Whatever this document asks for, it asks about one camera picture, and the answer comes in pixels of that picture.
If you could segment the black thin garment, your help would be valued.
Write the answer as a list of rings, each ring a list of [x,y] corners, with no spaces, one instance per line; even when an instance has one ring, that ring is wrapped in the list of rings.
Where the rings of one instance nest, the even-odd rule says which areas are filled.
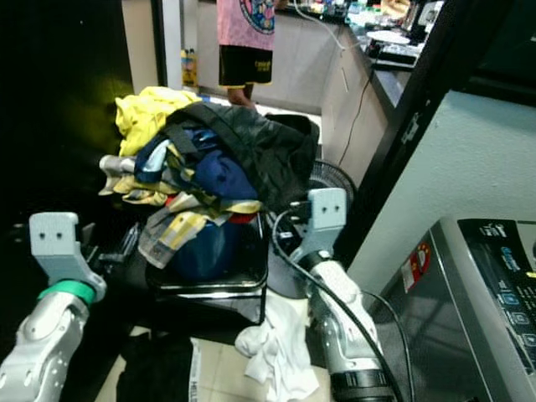
[[[305,196],[317,160],[319,126],[302,115],[261,115],[251,108],[195,102],[173,111],[159,132],[184,141],[179,129],[209,129],[244,169],[272,212]]]

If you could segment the yellow grey striped garment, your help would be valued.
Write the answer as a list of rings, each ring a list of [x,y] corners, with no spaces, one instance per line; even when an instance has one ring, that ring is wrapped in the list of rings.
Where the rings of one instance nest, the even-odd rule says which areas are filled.
[[[257,214],[260,200],[231,200],[203,190],[180,190],[171,184],[142,183],[135,177],[135,158],[103,156],[97,167],[105,175],[99,195],[120,194],[129,204],[157,208],[150,214],[138,240],[138,249],[151,265],[164,268],[209,223],[223,224],[234,214]]]

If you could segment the black electric fan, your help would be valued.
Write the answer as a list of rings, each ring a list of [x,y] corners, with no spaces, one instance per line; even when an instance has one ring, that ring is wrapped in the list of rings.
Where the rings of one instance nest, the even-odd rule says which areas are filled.
[[[346,209],[352,210],[353,196],[357,192],[356,184],[340,166],[318,158],[312,168],[307,188],[322,190],[323,188],[341,188],[346,195]]]

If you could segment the navy blue garment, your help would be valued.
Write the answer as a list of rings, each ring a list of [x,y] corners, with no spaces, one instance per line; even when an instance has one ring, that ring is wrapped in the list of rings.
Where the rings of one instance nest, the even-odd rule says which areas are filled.
[[[257,200],[244,169],[222,150],[213,150],[195,166],[193,181],[204,192],[228,200]]]

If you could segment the dark blue cloth bundle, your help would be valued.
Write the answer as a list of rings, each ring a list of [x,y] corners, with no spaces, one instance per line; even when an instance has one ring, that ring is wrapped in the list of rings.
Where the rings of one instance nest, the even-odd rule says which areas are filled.
[[[173,253],[166,268],[188,282],[221,279],[233,267],[240,238],[240,225],[209,222]]]

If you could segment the blue denim garment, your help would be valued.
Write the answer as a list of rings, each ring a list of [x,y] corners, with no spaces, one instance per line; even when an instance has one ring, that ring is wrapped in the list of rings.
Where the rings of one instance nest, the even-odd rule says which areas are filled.
[[[219,147],[219,137],[211,129],[168,124],[138,151],[135,178],[142,183],[192,185],[200,162]]]

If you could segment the black laundry basket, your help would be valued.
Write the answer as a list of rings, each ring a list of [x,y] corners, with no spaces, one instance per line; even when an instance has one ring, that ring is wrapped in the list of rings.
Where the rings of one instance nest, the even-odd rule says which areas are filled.
[[[233,267],[221,279],[185,281],[166,266],[151,265],[137,249],[124,269],[124,280],[144,292],[160,315],[180,310],[226,314],[238,325],[260,325],[268,291],[271,222],[265,212],[234,214],[227,222],[241,226],[241,238]]]

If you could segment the white cloth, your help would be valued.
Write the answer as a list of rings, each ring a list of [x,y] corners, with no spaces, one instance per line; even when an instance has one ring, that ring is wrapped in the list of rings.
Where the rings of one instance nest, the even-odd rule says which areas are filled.
[[[295,402],[321,389],[306,342],[306,313],[285,297],[265,299],[263,322],[239,332],[245,376],[265,386],[265,402]]]

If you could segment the black bag with white label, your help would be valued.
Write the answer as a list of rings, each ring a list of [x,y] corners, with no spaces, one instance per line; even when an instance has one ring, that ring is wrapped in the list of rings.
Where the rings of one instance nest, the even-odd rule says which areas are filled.
[[[127,338],[117,402],[190,402],[193,342],[184,333],[146,332]]]

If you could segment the red round washer sticker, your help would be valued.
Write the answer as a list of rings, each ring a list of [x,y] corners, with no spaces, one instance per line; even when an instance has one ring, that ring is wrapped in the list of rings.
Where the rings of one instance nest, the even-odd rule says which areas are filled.
[[[421,241],[420,244],[409,253],[402,266],[399,268],[405,291],[413,290],[414,284],[428,275],[431,264],[434,261],[434,249],[430,241]]]

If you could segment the beige kitchen counter cabinet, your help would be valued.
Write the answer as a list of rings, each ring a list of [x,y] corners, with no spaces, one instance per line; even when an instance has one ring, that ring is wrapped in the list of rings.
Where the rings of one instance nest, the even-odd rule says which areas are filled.
[[[317,118],[322,156],[361,180],[385,137],[410,72],[382,70],[365,54],[368,40],[345,23],[322,26],[276,16],[273,75],[256,85],[260,112]]]

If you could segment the person in pink shirt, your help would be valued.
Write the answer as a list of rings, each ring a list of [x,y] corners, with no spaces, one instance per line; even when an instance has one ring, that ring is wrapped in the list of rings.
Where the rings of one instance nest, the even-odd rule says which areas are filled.
[[[219,85],[230,104],[255,107],[257,85],[272,83],[276,0],[217,0]]]

